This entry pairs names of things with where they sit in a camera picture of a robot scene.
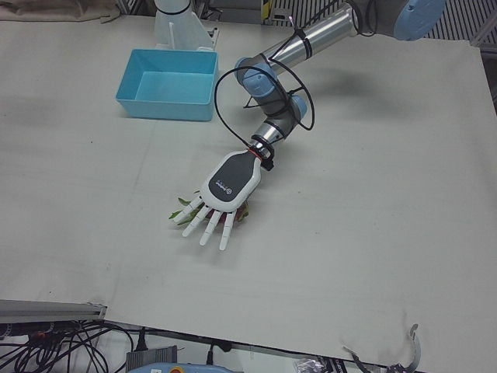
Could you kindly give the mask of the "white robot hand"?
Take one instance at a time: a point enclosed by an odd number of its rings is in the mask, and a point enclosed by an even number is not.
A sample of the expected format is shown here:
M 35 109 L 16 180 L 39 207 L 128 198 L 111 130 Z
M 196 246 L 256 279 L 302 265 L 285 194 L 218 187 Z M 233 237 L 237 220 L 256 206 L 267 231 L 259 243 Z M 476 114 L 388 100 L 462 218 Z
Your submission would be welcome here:
M 175 223 L 186 218 L 199 208 L 196 216 L 186 226 L 182 236 L 189 236 L 196 227 L 209 217 L 207 227 L 200 239 L 206 245 L 222 216 L 225 216 L 219 250 L 228 247 L 237 210 L 249 198 L 261 180 L 261 159 L 251 150 L 231 152 L 203 182 L 198 195 L 174 218 Z

